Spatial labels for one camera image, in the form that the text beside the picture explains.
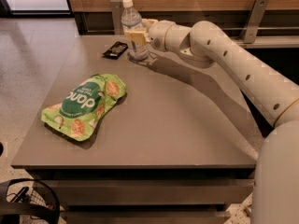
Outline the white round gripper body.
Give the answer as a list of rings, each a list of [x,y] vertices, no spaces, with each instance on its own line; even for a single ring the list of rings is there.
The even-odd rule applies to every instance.
[[[149,28],[149,42],[154,49],[166,51],[165,39],[168,30],[175,25],[172,21],[157,21]]]

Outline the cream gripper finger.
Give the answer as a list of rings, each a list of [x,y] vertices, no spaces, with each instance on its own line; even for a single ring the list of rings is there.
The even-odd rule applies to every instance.
[[[158,21],[155,19],[143,19],[142,25],[148,30],[153,24],[157,23]]]
[[[149,31],[147,29],[143,30],[125,30],[124,34],[126,38],[131,41],[135,42],[139,45],[147,45],[150,42]]]

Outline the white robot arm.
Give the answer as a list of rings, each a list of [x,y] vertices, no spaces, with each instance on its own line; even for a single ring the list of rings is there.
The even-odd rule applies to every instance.
[[[174,52],[191,65],[217,63],[274,128],[261,146],[254,175],[251,224],[299,224],[299,87],[237,45],[210,21],[193,27],[144,19],[128,40]]]

